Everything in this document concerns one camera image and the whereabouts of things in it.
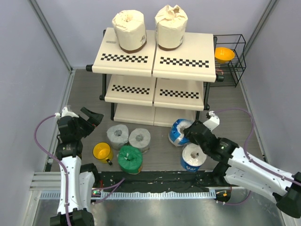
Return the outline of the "cream roll with brown band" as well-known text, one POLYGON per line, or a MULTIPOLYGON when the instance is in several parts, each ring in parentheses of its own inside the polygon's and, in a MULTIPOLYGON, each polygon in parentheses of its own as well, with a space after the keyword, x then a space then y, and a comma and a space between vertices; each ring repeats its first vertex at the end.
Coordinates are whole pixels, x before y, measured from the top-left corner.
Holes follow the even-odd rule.
POLYGON ((122 10, 112 19, 120 48, 127 53, 140 51, 147 42, 144 14, 138 10, 122 10))

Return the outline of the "cream paper roll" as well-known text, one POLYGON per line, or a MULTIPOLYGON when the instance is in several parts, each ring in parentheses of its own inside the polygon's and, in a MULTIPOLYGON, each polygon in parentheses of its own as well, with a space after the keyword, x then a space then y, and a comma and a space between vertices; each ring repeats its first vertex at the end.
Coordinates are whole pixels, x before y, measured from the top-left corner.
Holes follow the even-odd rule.
POLYGON ((178 5, 166 5, 155 16, 156 42, 163 50, 178 48, 184 39, 188 16, 178 5))

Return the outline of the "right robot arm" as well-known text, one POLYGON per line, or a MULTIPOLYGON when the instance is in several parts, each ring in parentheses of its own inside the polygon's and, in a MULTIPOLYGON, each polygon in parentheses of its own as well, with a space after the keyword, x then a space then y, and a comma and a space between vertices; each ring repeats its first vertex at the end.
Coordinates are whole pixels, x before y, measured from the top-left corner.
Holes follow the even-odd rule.
POLYGON ((273 203, 285 214, 301 217, 301 174, 280 170, 249 154, 237 143, 216 137, 200 121, 184 129, 185 137, 218 162, 212 174, 218 186, 244 187, 273 203))

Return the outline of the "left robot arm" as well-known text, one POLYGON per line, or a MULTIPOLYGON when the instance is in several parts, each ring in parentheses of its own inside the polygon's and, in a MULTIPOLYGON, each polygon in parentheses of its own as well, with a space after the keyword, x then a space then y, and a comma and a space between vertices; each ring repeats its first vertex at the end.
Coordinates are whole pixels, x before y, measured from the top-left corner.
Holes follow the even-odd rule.
POLYGON ((94 217, 90 210, 92 188, 97 187, 100 175, 93 163, 82 164, 83 144, 101 123, 103 114, 83 107, 88 120, 74 113, 68 106, 57 113, 59 141, 55 156, 59 160, 61 193, 57 215, 51 217, 52 226, 93 226, 94 217))

